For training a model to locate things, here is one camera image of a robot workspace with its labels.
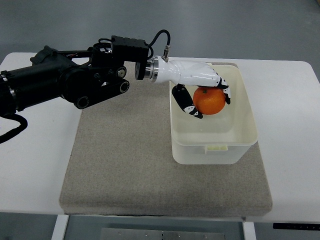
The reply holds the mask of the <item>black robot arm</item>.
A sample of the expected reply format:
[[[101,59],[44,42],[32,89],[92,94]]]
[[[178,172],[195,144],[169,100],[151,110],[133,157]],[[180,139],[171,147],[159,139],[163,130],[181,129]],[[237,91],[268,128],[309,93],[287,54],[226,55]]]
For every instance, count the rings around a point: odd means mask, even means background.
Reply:
[[[0,115],[61,97],[85,109],[124,94],[125,62],[145,68],[153,50],[142,39],[113,35],[87,50],[58,51],[45,46],[30,58],[31,66],[1,71]]]

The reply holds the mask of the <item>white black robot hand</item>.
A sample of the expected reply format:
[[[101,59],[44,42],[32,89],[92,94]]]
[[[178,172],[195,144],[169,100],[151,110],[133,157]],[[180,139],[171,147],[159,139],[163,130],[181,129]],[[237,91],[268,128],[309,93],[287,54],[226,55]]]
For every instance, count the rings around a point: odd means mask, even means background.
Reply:
[[[148,59],[146,67],[138,69],[135,65],[136,74],[142,73],[143,79],[149,79],[152,83],[160,84],[172,82],[172,96],[180,109],[198,119],[205,114],[193,102],[186,86],[215,87],[222,90],[225,102],[231,103],[231,90],[228,83],[206,62],[191,60],[168,60],[161,56]]]

